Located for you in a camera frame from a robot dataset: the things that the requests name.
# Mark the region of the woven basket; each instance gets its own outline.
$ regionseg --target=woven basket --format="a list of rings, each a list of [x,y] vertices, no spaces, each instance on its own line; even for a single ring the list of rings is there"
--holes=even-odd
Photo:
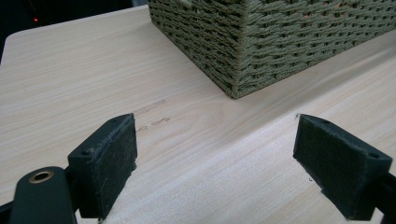
[[[239,98],[396,28],[395,0],[148,0],[152,22]]]

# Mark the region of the basket side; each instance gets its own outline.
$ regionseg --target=basket side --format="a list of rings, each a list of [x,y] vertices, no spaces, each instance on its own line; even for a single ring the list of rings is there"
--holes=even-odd
[[[245,1],[148,0],[152,22],[228,95],[236,98]]]
[[[237,97],[396,28],[396,1],[251,0]]]

